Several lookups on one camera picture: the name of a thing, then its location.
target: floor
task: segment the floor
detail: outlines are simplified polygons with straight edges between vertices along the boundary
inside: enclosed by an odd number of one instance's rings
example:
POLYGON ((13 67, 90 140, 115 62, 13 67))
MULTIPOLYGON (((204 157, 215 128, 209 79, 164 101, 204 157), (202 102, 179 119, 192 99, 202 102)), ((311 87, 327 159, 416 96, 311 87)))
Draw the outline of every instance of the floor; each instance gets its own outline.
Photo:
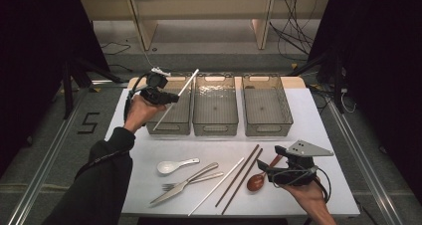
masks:
MULTIPOLYGON (((318 20, 299 22, 311 38, 318 20)), ((282 28, 285 20, 273 22, 282 28)), ((169 70, 235 73, 277 72, 287 74, 295 65, 305 63, 307 56, 269 31, 265 50, 256 46, 248 20, 160 21, 151 48, 140 48, 131 22, 94 22, 94 29, 111 72, 130 79, 151 66, 169 70)), ((302 48, 309 51, 309 46, 302 48)), ((317 67, 302 75, 309 85, 316 85, 317 67)), ((90 145, 104 138, 121 89, 100 82, 104 78, 90 73, 96 84, 89 90, 76 85, 76 113, 63 120, 64 96, 58 91, 48 113, 32 136, 31 145, 21 149, 0 179, 0 224, 7 224, 21 215, 18 224, 40 224, 72 184, 78 168, 85 163, 90 145), (93 119, 97 125, 85 122, 93 119)), ((318 85, 329 89, 329 85, 318 85)), ((320 91, 313 93, 334 152, 353 196, 361 208, 355 218, 336 218, 338 224, 419 224, 421 204, 406 182, 382 152, 369 122, 353 109, 352 98, 344 97, 349 112, 338 113, 320 91)), ((288 218, 289 224, 303 224, 305 218, 288 218)), ((119 224, 136 224, 137 218, 121 216, 119 224)))

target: plastic container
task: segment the plastic container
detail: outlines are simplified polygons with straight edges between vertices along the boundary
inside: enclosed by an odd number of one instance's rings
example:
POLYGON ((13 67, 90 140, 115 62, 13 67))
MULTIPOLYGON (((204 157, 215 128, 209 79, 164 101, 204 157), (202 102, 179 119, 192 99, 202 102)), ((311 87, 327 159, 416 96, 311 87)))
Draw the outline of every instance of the plastic container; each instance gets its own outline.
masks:
POLYGON ((278 75, 242 77, 246 136, 287 136, 293 124, 278 75))
MULTIPOLYGON (((167 78, 168 83, 164 88, 167 93, 178 95, 185 86, 189 77, 173 76, 167 78)), ((154 129, 156 124, 162 118, 165 112, 157 113, 149 122, 146 123, 146 128, 150 134, 189 134, 191 125, 191 98, 192 86, 191 83, 180 96, 179 101, 173 105, 170 112, 165 116, 158 127, 154 129)))
POLYGON ((234 77, 231 75, 196 77, 193 109, 195 135, 236 135, 238 124, 234 77))

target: gray floor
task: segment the gray floor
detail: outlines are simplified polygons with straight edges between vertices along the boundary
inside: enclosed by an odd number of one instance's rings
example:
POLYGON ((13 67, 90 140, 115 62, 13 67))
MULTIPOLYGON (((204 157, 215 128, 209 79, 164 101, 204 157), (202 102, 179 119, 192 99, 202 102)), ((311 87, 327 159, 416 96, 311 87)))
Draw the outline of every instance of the gray floor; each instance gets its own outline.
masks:
MULTIPOLYGON (((276 26, 284 23, 282 20, 274 22, 276 26)), ((250 22, 245 20, 159 22, 151 50, 146 52, 147 58, 140 50, 130 22, 95 22, 94 26, 102 45, 109 42, 130 45, 128 50, 117 55, 106 55, 109 64, 119 65, 111 66, 111 71, 124 79, 138 76, 141 72, 147 71, 150 65, 178 71, 193 71, 199 68, 203 72, 287 74, 292 71, 292 64, 302 65, 304 61, 300 60, 306 58, 306 55, 299 54, 298 50, 284 42, 280 43, 280 51, 285 56, 298 60, 289 60, 281 56, 278 49, 279 38, 271 30, 266 49, 258 50, 250 22), (120 66, 130 68, 133 72, 120 66)), ((317 26, 318 20, 312 20, 307 24, 306 30, 311 37, 315 34, 317 26)), ((109 45, 104 48, 104 52, 112 54, 123 48, 124 46, 109 45)), ((317 83, 315 71, 317 68, 303 75, 306 83, 317 83)), ((102 79, 96 74, 90 76, 93 80, 102 79)), ((124 87, 125 85, 105 83, 94 85, 93 88, 97 90, 75 92, 75 97, 80 102, 79 104, 77 102, 79 105, 77 112, 69 124, 69 132, 64 134, 59 142, 60 150, 50 170, 47 171, 39 193, 35 194, 33 203, 29 203, 24 224, 40 224, 72 184, 76 171, 87 161, 90 146, 105 137, 116 102, 124 87), (83 125, 87 113, 98 113, 89 117, 89 121, 95 121, 98 125, 93 133, 80 134, 79 131, 88 131, 92 128, 83 125)), ((319 95, 314 97, 316 106, 324 107, 327 99, 319 95)), ((350 98, 345 98, 345 102, 353 105, 350 98)), ((56 135, 62 131, 61 126, 66 123, 63 120, 64 104, 64 95, 58 92, 38 129, 34 131, 33 144, 21 149, 0 179, 0 224, 7 224, 26 188, 37 174, 39 166, 43 164, 44 157, 51 152, 51 146, 58 144, 59 138, 56 135)), ((356 218, 336 218, 338 224, 373 224, 370 216, 377 224, 393 224, 391 220, 399 221, 396 224, 420 224, 421 205, 391 162, 389 155, 378 149, 381 144, 358 107, 355 112, 346 112, 340 121, 334 107, 328 105, 320 111, 348 185, 356 200, 367 211, 367 213, 362 211, 356 218), (380 206, 378 190, 372 187, 370 179, 368 180, 367 174, 364 169, 362 170, 359 158, 352 152, 353 145, 350 145, 340 127, 345 121, 355 136, 355 145, 369 158, 369 165, 374 172, 372 177, 379 179, 380 190, 385 191, 386 198, 392 202, 391 206, 395 209, 394 213, 399 217, 398 220, 388 218, 388 215, 392 214, 391 211, 385 211, 385 208, 380 206)), ((305 218, 288 218, 288 220, 289 224, 303 224, 305 218)), ((136 224, 136 221, 136 218, 122 216, 119 224, 136 224)))

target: metal fork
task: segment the metal fork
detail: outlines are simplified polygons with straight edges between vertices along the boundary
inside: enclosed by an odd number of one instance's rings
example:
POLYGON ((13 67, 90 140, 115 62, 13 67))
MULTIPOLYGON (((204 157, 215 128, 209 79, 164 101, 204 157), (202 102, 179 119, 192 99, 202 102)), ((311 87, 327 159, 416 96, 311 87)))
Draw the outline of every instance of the metal fork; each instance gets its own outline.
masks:
MULTIPOLYGON (((213 173, 213 174, 210 174, 208 176, 203 176, 203 177, 196 178, 196 179, 190 181, 189 184, 191 184, 191 183, 197 183, 197 182, 202 182, 202 181, 205 181, 205 180, 208 180, 208 179, 212 179, 212 178, 216 178, 216 177, 220 177, 220 176, 223 176, 223 175, 224 175, 224 172, 213 173)), ((164 184, 162 184, 162 190, 169 191, 174 186, 176 186, 177 184, 178 183, 164 183, 164 184)))

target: wooden chopstick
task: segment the wooden chopstick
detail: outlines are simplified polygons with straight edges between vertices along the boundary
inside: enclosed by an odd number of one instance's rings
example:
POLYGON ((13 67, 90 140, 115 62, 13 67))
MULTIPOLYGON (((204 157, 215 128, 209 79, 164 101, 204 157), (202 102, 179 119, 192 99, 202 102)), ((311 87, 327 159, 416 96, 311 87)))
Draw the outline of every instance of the wooden chopstick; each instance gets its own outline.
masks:
POLYGON ((239 169, 238 173, 236 174, 236 176, 233 178, 232 182, 229 184, 229 186, 227 187, 226 191, 224 191, 223 195, 221 195, 221 198, 218 200, 217 204, 215 204, 215 207, 218 206, 218 204, 220 204, 221 200, 223 199, 223 197, 226 195, 226 193, 229 191, 230 187, 232 187, 233 183, 235 182, 235 180, 237 179, 237 177, 239 176, 239 174, 242 172, 243 168, 246 166, 246 164, 249 162, 249 160, 251 159, 252 155, 254 155, 255 151, 257 151, 258 147, 260 145, 257 144, 257 146, 255 146, 254 150, 251 152, 251 154, 249 154, 249 157, 246 159, 245 163, 242 165, 242 167, 239 169))
POLYGON ((246 176, 248 176, 249 172, 251 171, 251 169, 254 166, 255 162, 257 161, 258 157, 261 155, 261 152, 262 151, 263 151, 263 149, 261 148, 260 151, 258 152, 257 156, 255 157, 254 161, 251 163, 251 166, 249 166, 248 171, 246 171, 245 175, 243 176, 242 181, 240 181, 238 187, 236 188, 235 192, 233 193, 232 197, 230 198, 229 202, 227 203, 227 205, 224 208, 224 210, 221 213, 221 215, 224 214, 224 212, 226 211, 227 207, 230 205, 230 202, 233 200, 233 197, 236 195, 236 193, 239 190, 240 186, 242 185, 243 181, 245 181, 246 176))

